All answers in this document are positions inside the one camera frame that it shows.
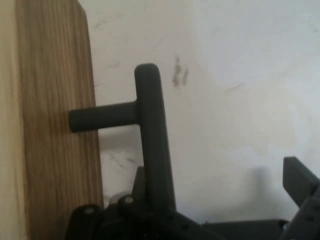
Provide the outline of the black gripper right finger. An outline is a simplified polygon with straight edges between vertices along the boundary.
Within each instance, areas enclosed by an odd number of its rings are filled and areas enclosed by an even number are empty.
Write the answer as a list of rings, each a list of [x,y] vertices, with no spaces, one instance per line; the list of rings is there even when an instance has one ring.
[[[283,159],[283,188],[298,206],[284,230],[283,240],[320,238],[320,179],[297,157]]]

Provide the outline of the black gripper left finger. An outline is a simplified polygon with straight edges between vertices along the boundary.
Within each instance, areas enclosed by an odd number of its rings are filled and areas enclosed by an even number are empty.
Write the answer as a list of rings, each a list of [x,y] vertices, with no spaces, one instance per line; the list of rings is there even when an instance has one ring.
[[[102,209],[89,204],[70,217],[67,240],[201,240],[203,227],[176,210],[170,166],[139,167],[131,194]]]

